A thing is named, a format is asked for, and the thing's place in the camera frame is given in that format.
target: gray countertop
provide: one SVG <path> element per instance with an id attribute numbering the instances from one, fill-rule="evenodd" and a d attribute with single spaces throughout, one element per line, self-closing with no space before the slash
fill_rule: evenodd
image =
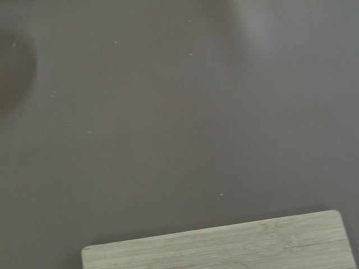
<path id="1" fill-rule="evenodd" d="M 339 210 L 359 256 L 359 2 L 0 1 L 3 268 Z"/>

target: gray table surface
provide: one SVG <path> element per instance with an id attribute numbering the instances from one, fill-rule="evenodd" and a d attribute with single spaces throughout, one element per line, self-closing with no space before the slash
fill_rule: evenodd
<path id="1" fill-rule="evenodd" d="M 1 268 L 339 210 L 359 256 L 358 1 L 0 1 Z"/>

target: wood grain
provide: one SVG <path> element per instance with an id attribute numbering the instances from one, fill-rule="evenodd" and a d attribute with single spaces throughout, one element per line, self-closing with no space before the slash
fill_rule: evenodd
<path id="1" fill-rule="evenodd" d="M 324 211 L 82 250 L 84 269 L 354 269 L 340 214 Z"/>

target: wooden cutting board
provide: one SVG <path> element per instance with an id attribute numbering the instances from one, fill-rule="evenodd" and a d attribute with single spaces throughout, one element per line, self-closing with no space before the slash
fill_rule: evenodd
<path id="1" fill-rule="evenodd" d="M 340 214 L 324 211 L 82 250 L 84 269 L 354 269 Z"/>

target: bamboo cutting board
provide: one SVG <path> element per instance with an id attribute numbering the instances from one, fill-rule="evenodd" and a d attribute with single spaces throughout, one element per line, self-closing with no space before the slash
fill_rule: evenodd
<path id="1" fill-rule="evenodd" d="M 84 269 L 354 269 L 337 211 L 186 231 L 82 250 Z"/>

